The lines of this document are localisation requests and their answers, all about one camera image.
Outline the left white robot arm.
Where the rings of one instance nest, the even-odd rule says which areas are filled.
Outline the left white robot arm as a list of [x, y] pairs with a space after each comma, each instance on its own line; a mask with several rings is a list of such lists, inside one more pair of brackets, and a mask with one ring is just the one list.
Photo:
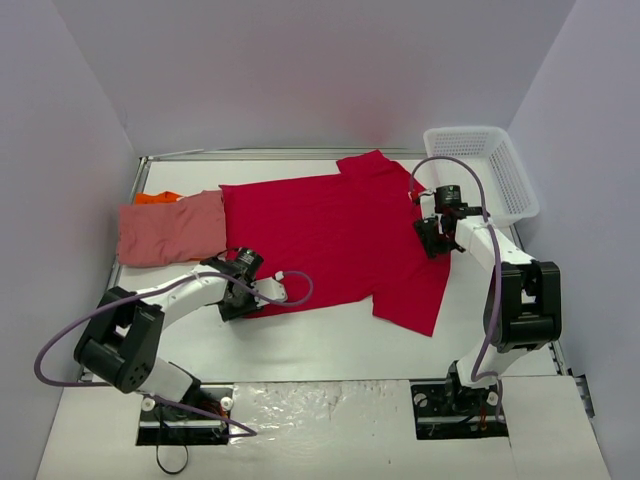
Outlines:
[[117, 305], [91, 318], [74, 359], [122, 393], [160, 397], [179, 418], [195, 415], [213, 398], [202, 390], [199, 379], [157, 357], [162, 331], [204, 306], [217, 307], [224, 322], [259, 311], [258, 300], [248, 290], [255, 287], [263, 262], [255, 251], [240, 248], [231, 260], [201, 261], [183, 284], [173, 289], [163, 285], [159, 294], [149, 289], [145, 299], [121, 287], [108, 290], [99, 305]]

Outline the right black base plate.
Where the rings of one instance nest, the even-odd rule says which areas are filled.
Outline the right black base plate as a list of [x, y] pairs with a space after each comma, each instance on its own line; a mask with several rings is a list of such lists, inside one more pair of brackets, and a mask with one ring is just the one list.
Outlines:
[[508, 426], [496, 414], [497, 391], [465, 390], [454, 398], [443, 380], [410, 383], [416, 439], [419, 441], [507, 438]]

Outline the white plastic basket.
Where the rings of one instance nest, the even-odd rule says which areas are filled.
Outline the white plastic basket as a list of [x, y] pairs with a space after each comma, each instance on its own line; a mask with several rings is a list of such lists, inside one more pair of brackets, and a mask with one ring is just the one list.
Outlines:
[[479, 177], [489, 214], [499, 227], [537, 216], [539, 202], [507, 132], [492, 126], [441, 127], [423, 136], [426, 153], [436, 159], [425, 166], [436, 186], [457, 184], [463, 200], [480, 204], [475, 180], [462, 167], [446, 161], [455, 157]]

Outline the red t-shirt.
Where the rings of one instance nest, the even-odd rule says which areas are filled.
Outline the red t-shirt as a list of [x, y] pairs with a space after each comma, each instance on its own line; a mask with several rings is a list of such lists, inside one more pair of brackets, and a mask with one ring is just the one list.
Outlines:
[[229, 247], [264, 259], [259, 278], [304, 272], [284, 285], [300, 310], [371, 298], [374, 316], [434, 333], [449, 256], [428, 259], [413, 224], [409, 172], [373, 151], [337, 161], [338, 173], [222, 185]]

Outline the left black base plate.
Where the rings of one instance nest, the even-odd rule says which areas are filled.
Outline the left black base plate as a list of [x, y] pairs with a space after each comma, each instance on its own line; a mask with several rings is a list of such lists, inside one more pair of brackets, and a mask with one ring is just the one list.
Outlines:
[[227, 445], [230, 427], [198, 413], [143, 398], [136, 430], [136, 446]]

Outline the orange folded t-shirt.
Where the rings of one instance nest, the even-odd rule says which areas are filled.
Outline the orange folded t-shirt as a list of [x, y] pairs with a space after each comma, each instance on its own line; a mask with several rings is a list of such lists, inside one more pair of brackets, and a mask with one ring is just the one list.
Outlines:
[[158, 194], [137, 193], [134, 198], [135, 205], [167, 204], [175, 203], [183, 198], [182, 195], [171, 191]]

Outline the pink folded t-shirt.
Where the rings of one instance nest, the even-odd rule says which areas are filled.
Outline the pink folded t-shirt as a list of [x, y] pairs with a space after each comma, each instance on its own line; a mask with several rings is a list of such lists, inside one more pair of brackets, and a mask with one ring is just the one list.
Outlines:
[[117, 259], [123, 266], [151, 268], [202, 260], [225, 248], [219, 190], [119, 207]]

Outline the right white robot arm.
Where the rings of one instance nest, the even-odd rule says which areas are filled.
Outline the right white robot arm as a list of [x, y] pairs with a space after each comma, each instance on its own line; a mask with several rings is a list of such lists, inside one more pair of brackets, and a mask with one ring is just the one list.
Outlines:
[[560, 269], [517, 247], [493, 226], [483, 204], [470, 206], [462, 200], [459, 186], [441, 186], [431, 195], [434, 213], [413, 224], [427, 257], [457, 251], [470, 255], [491, 274], [484, 336], [449, 367], [438, 411], [469, 415], [492, 397], [491, 407], [498, 412], [502, 375], [517, 360], [561, 335]]

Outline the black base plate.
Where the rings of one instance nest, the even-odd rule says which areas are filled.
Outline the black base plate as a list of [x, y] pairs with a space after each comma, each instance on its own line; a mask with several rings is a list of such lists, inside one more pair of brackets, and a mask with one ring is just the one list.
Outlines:
[[416, 439], [419, 441], [507, 438], [508, 426], [496, 414], [497, 391], [465, 390], [454, 398], [443, 380], [410, 383]]
[[136, 430], [136, 446], [227, 445], [230, 427], [198, 413], [143, 398]]

